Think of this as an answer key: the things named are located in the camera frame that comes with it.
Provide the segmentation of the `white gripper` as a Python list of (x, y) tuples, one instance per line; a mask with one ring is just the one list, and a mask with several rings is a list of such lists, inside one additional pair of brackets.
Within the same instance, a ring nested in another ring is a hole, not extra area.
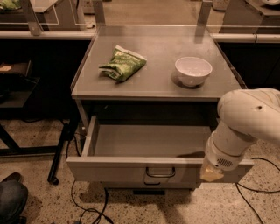
[(255, 142), (254, 137), (233, 130), (220, 121), (206, 142), (200, 178), (208, 182), (222, 179), (223, 172), (234, 170), (242, 161), (245, 150)]

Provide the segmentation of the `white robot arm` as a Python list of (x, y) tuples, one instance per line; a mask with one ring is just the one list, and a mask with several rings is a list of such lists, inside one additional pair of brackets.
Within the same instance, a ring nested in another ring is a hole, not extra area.
[(206, 142), (200, 178), (222, 179), (236, 169), (245, 150), (262, 139), (280, 144), (280, 92), (273, 88), (237, 89), (217, 106), (219, 124)]

